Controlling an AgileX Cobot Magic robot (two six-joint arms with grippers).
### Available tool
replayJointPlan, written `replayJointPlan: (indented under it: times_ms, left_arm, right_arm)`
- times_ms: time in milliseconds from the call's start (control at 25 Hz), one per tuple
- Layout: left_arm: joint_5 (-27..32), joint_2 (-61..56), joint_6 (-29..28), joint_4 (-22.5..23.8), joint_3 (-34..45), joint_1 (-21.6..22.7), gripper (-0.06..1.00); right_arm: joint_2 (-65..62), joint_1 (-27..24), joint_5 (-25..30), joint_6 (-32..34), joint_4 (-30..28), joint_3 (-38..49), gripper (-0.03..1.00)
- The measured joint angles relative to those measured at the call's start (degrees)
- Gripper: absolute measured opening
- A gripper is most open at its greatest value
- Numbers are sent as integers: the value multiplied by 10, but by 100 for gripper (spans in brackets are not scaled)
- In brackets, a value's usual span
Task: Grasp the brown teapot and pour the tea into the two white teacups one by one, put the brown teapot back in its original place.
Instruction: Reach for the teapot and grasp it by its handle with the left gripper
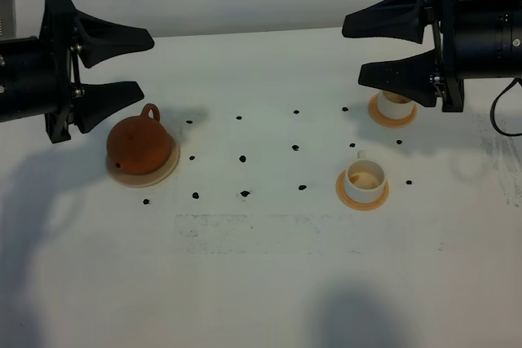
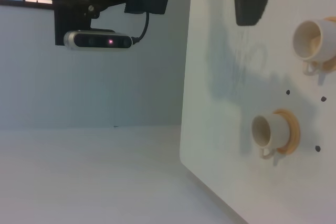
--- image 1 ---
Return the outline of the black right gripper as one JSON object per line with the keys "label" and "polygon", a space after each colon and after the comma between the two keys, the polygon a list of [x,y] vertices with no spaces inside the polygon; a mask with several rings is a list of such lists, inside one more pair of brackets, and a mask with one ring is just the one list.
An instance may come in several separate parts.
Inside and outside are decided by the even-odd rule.
{"label": "black right gripper", "polygon": [[[467,79],[521,77],[521,0],[430,0],[442,33],[435,86],[444,112],[461,112]],[[422,43],[424,0],[383,0],[347,15],[345,38],[388,37]],[[363,64],[358,83],[436,106],[436,51]]]}

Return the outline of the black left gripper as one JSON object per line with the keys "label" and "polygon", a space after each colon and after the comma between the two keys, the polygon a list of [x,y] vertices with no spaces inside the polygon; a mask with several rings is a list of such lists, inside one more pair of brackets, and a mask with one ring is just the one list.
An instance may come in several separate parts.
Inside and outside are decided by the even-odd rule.
{"label": "black left gripper", "polygon": [[1,121],[43,115],[50,141],[61,143],[71,139],[74,117],[87,134],[144,93],[135,81],[80,85],[79,52],[83,65],[92,68],[153,47],[147,29],[95,18],[77,11],[72,0],[45,0],[37,37],[1,42]]}

